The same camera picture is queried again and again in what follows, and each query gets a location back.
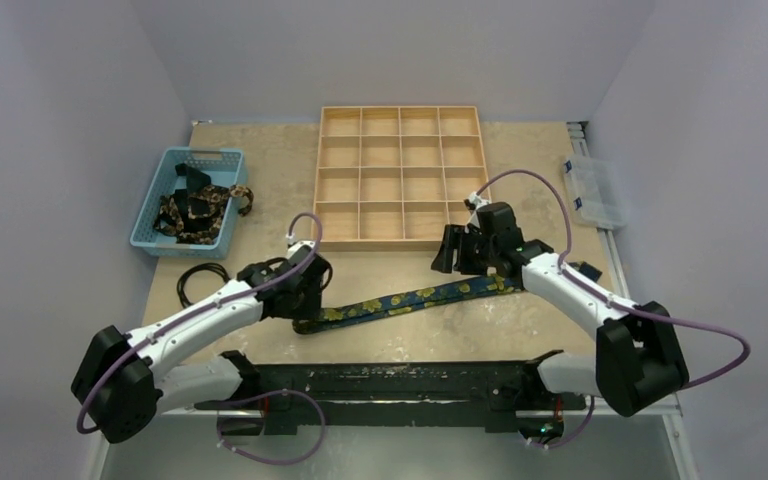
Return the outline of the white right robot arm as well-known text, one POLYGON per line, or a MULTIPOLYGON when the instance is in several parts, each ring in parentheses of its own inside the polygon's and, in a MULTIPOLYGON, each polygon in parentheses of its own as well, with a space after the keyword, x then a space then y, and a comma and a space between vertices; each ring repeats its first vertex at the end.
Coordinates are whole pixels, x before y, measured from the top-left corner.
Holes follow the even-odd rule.
POLYGON ((474 209, 466 225, 448 224, 433 270, 480 275, 494 272, 574 321, 595 343, 591 356, 550 353, 534 361, 521 392, 536 407, 560 393, 603 399, 630 417, 685 387, 690 379, 667 310, 616 296, 576 271, 552 247, 527 240, 504 202, 474 209))

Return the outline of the wooden compartment tray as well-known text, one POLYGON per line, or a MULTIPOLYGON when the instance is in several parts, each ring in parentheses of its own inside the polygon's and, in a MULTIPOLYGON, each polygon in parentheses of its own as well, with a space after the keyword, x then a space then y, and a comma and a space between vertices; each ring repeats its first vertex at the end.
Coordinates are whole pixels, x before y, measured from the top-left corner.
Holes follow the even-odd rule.
POLYGON ((478 110, 325 106, 313 208, 332 251, 434 251, 488 180, 478 110))

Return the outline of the blue floral tie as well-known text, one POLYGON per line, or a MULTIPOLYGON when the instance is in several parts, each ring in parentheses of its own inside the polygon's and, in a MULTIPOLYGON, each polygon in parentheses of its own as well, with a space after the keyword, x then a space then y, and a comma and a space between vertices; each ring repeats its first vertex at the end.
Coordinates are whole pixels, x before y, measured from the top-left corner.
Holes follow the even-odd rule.
POLYGON ((522 291, 512 279, 496 274, 476 276, 340 307, 322 308, 312 320, 293 320, 292 328, 297 334, 310 335, 452 303, 522 291))

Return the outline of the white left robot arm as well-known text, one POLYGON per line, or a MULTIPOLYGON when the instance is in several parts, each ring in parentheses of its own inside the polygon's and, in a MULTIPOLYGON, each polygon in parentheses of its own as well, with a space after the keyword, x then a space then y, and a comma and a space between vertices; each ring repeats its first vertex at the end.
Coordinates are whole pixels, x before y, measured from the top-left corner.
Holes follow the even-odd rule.
POLYGON ((315 318, 332 274, 311 243, 300 242, 287 257, 246 266, 216 293, 164 320, 129 332, 98 331, 71 385, 81 404, 77 431, 99 431, 116 444, 170 410, 256 403, 261 375, 243 353, 224 352, 201 364, 188 358, 266 318, 315 318))

